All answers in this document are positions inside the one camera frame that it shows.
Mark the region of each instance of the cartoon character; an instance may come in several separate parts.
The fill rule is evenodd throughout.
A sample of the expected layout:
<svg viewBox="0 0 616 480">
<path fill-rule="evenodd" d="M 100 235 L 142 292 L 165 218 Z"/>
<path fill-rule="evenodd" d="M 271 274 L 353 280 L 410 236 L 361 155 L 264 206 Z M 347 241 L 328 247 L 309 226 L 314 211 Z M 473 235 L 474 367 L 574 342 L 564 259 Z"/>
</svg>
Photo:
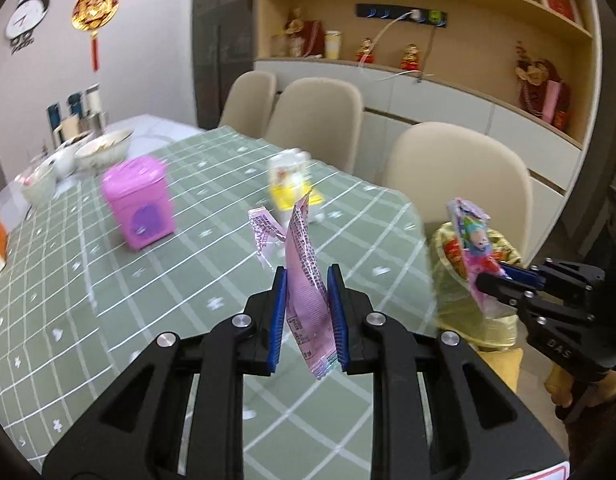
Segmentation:
<svg viewBox="0 0 616 480">
<path fill-rule="evenodd" d="M 488 231 L 486 225 L 474 218 L 463 218 L 463 240 L 466 249 L 472 256 L 486 256 L 488 253 Z"/>
</svg>

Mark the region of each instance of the hand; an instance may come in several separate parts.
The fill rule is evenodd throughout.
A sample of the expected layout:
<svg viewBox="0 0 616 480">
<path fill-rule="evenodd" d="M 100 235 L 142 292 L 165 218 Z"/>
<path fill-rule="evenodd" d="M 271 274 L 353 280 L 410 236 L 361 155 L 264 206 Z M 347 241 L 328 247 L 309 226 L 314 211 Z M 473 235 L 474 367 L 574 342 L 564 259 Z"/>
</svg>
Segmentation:
<svg viewBox="0 0 616 480">
<path fill-rule="evenodd" d="M 566 372 L 563 368 L 553 365 L 552 372 L 546 380 L 544 386 L 550 396 L 552 402 L 557 406 L 569 408 L 572 405 L 572 385 L 574 377 Z M 586 405 L 589 408 L 603 404 L 604 402 L 612 402 L 616 398 L 616 372 L 611 370 L 610 373 L 600 382 L 596 383 L 596 391 L 589 397 Z"/>
</svg>

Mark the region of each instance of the metal screw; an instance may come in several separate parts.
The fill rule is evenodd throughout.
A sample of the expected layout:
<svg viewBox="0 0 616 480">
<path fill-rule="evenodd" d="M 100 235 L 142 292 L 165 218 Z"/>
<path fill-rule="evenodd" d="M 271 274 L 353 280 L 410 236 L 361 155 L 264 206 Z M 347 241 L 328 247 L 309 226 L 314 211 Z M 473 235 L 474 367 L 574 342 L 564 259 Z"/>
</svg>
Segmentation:
<svg viewBox="0 0 616 480">
<path fill-rule="evenodd" d="M 447 346 L 457 346 L 461 338 L 456 332 L 450 332 L 449 330 L 441 334 L 441 341 Z"/>
<path fill-rule="evenodd" d="M 162 348 L 168 348 L 169 346 L 173 346 L 175 341 L 177 340 L 177 336 L 172 332 L 164 332 L 163 334 L 159 334 L 157 336 L 157 344 Z"/>
<path fill-rule="evenodd" d="M 373 326 L 381 326 L 386 322 L 386 317 L 380 312 L 371 312 L 365 317 L 365 320 Z"/>
<path fill-rule="evenodd" d="M 252 323 L 252 318 L 248 314 L 237 314 L 232 318 L 232 324 L 237 328 L 246 328 Z"/>
</svg>

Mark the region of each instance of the panda clock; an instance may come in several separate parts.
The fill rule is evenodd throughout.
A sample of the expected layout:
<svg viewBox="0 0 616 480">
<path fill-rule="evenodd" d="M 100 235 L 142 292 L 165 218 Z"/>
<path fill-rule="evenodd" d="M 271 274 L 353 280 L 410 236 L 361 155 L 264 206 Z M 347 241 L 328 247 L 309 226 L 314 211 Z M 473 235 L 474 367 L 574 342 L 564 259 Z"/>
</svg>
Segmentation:
<svg viewBox="0 0 616 480">
<path fill-rule="evenodd" d="M 48 12 L 50 0 L 19 0 L 6 26 L 12 54 L 33 43 L 32 32 Z"/>
</svg>

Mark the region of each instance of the plastic bag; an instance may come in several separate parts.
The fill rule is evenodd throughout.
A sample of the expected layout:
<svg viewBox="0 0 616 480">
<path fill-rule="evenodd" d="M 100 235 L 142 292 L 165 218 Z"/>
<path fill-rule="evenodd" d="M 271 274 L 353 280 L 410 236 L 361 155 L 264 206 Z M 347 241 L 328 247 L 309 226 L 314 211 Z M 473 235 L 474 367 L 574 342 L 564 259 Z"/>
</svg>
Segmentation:
<svg viewBox="0 0 616 480">
<path fill-rule="evenodd" d="M 520 265 L 521 254 L 494 229 L 488 229 L 492 255 L 500 262 Z M 457 257 L 457 239 L 450 222 L 443 224 L 429 241 L 432 278 L 437 293 L 437 324 L 453 330 L 480 348 L 503 349 L 513 346 L 517 338 L 515 314 L 489 319 L 472 295 L 465 278 L 460 275 L 462 258 Z"/>
<path fill-rule="evenodd" d="M 493 319 L 513 314 L 515 310 L 510 306 L 499 303 L 496 298 L 476 288 L 476 277 L 482 272 L 510 278 L 492 256 L 492 246 L 488 239 L 490 217 L 478 206 L 462 198 L 450 200 L 447 208 L 461 248 L 470 293 L 476 304 L 486 317 Z"/>
<path fill-rule="evenodd" d="M 248 215 L 262 263 L 269 265 L 275 240 L 285 244 L 288 283 L 285 319 L 308 368 L 320 379 L 337 362 L 337 348 L 328 293 L 306 229 L 308 200 L 306 195 L 294 205 L 287 231 L 264 207 L 252 209 Z"/>
</svg>

